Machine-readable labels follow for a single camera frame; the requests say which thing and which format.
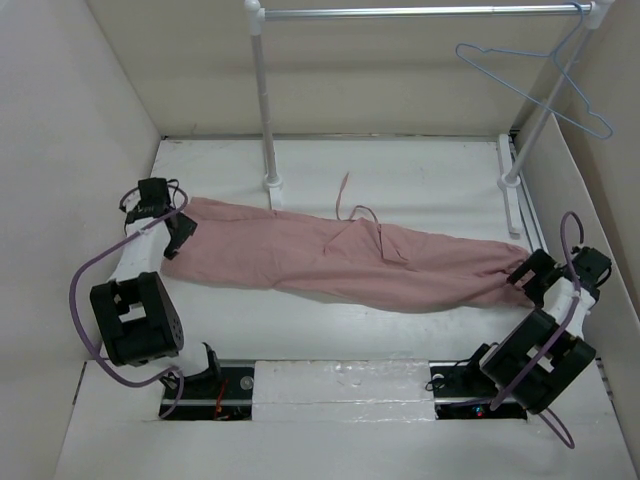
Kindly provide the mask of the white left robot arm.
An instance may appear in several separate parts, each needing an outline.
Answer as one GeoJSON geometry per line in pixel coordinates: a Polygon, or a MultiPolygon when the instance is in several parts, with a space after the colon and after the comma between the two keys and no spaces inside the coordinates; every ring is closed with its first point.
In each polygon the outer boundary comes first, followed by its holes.
{"type": "Polygon", "coordinates": [[[176,179],[143,179],[125,194],[119,209],[126,244],[111,277],[91,288],[90,302],[112,365],[175,363],[185,382],[208,397],[222,387],[219,360],[209,344],[186,337],[160,275],[162,263],[175,259],[196,231],[183,212],[187,203],[176,179]]]}

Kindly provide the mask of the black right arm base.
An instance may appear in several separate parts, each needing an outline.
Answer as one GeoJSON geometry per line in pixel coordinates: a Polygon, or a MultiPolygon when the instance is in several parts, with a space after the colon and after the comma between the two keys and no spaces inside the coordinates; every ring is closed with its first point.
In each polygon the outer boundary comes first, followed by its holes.
{"type": "Polygon", "coordinates": [[[507,400],[496,410],[490,404],[497,396],[495,383],[480,370],[480,361],[497,343],[482,344],[469,358],[429,362],[430,378],[425,390],[433,396],[437,420],[526,420],[526,411],[507,400]]]}

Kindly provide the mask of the pink trousers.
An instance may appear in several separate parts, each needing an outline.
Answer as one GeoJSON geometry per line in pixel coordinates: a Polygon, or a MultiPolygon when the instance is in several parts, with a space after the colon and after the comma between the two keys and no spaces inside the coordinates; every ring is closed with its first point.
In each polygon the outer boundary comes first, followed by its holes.
{"type": "Polygon", "coordinates": [[[207,198],[185,213],[196,231],[161,267],[175,280],[319,292],[402,312],[531,304],[507,281],[529,253],[509,243],[207,198]]]}

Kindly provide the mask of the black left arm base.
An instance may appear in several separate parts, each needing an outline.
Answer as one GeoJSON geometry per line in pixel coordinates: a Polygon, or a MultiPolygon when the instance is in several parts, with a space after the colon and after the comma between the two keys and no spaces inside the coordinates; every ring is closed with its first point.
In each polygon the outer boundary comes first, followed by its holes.
{"type": "Polygon", "coordinates": [[[226,363],[222,379],[209,374],[188,380],[175,408],[166,415],[176,397],[176,390],[166,389],[159,415],[167,421],[249,421],[252,419],[255,365],[226,363]]]}

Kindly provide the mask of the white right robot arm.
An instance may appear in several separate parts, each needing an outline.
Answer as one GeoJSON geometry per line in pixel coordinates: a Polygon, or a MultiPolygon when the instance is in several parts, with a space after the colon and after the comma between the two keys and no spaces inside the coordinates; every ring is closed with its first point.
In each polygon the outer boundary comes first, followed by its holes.
{"type": "Polygon", "coordinates": [[[483,359],[462,369],[465,387],[483,394],[496,385],[497,401],[511,398],[532,414],[543,412],[595,358],[582,325],[611,273],[611,259],[595,248],[574,248],[570,265],[536,250],[507,279],[524,282],[534,309],[483,359]]]}

